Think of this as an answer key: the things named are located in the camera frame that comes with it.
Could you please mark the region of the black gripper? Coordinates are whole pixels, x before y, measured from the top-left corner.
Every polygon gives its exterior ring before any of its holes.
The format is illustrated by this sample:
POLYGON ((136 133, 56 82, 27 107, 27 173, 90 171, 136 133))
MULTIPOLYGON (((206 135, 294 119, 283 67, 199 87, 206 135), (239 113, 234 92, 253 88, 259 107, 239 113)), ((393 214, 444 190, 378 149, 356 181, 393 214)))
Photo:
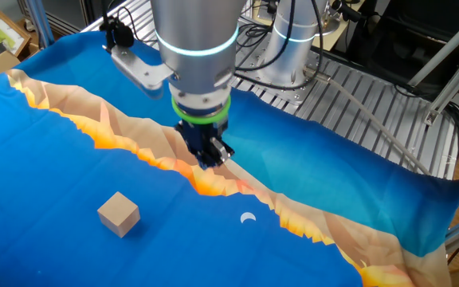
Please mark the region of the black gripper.
POLYGON ((180 120, 175 125, 188 151, 196 155, 198 165, 203 170, 218 167, 233 156, 234 150, 222 140, 222 134, 227 128, 226 120, 212 124, 193 124, 180 120))

